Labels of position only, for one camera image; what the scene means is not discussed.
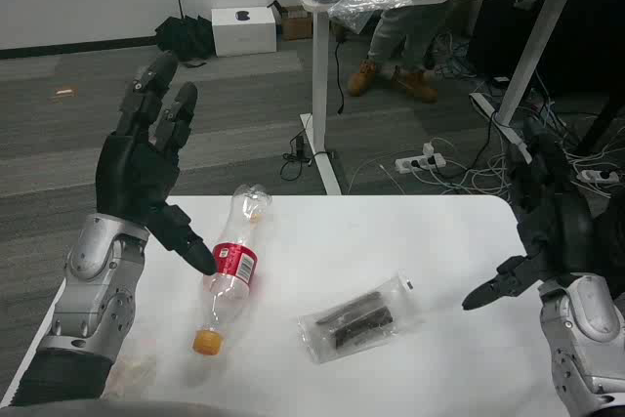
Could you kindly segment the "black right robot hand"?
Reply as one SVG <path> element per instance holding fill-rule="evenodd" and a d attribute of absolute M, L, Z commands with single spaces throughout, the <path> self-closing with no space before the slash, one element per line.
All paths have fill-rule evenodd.
<path fill-rule="evenodd" d="M 572 168 L 554 134 L 536 118 L 523 123 L 526 153 L 507 154 L 512 207 L 525 253 L 499 265 L 496 275 L 464 299 L 465 311 L 518 297 L 537 281 L 589 272 L 593 220 L 572 182 Z"/>

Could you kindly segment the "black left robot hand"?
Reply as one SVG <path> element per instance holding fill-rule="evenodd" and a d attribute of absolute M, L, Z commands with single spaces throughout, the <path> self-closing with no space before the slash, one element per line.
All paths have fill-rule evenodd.
<path fill-rule="evenodd" d="M 180 176 L 179 152 L 188 142 L 198 97 L 196 86 L 187 82 L 171 105 L 163 105 L 178 65 L 173 53 L 164 52 L 128 86 L 98 160 L 97 210 L 146 228 L 166 250 L 211 275 L 217 266 L 210 249 L 183 209 L 167 203 Z"/>

